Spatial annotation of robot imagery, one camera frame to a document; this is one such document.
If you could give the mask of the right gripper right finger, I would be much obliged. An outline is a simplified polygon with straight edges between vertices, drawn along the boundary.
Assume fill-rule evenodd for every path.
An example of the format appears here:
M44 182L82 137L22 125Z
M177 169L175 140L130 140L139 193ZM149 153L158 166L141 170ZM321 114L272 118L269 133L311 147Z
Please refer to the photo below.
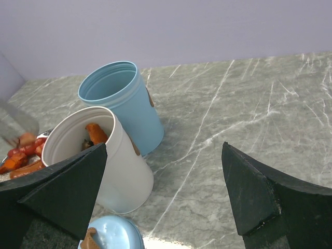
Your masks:
M222 165L246 248L331 248L331 189L287 175L227 142Z

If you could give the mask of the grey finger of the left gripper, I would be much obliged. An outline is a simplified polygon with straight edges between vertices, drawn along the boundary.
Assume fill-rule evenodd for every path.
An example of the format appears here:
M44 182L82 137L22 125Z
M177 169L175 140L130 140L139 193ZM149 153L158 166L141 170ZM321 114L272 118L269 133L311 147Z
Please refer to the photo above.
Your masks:
M39 122L30 114L1 99L1 110L10 117L16 126L1 119L1 138L9 145L18 145L24 133L39 134Z

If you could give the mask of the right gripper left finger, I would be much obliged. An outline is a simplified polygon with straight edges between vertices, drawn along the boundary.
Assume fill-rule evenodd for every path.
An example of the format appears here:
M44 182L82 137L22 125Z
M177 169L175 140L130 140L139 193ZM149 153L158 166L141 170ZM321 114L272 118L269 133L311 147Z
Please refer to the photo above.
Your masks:
M105 144L1 182L1 248L77 248L106 166Z

